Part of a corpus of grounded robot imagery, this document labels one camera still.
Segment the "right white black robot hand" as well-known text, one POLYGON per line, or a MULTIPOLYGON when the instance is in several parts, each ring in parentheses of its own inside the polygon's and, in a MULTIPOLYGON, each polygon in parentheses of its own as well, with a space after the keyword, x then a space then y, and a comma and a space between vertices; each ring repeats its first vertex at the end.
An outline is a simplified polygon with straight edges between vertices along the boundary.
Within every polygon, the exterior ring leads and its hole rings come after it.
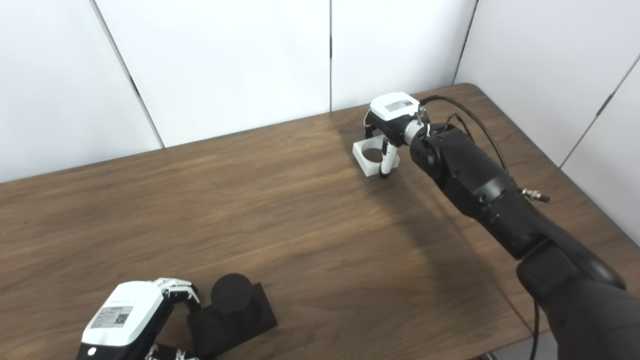
POLYGON ((389 177, 393 162, 402 146, 410 146, 413 138, 425 127, 425 108, 405 92, 391 92, 377 96, 369 105, 363 119, 365 139, 382 134, 379 177, 389 177))

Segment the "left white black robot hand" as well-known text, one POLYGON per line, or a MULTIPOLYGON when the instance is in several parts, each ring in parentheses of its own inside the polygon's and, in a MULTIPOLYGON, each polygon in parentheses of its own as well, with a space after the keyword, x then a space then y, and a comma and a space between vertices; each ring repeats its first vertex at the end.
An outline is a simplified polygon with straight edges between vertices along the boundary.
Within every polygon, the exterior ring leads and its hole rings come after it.
POLYGON ((186 350, 157 342, 175 305, 201 309, 194 283, 178 278, 118 284, 82 332, 77 360, 197 360, 186 350))

